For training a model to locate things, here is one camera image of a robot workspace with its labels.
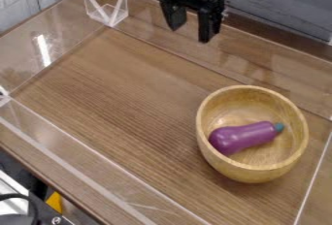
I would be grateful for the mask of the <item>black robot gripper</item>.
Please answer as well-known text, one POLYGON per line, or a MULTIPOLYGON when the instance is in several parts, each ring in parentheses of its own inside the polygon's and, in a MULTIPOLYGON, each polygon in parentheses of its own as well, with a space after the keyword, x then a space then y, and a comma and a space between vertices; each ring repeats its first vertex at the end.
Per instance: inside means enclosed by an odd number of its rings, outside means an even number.
POLYGON ((199 10, 201 7, 219 7, 215 9, 203 8, 199 13, 199 41, 207 44, 220 33, 225 19, 227 0, 160 0, 167 23, 173 31, 179 30, 188 22, 187 7, 199 10))

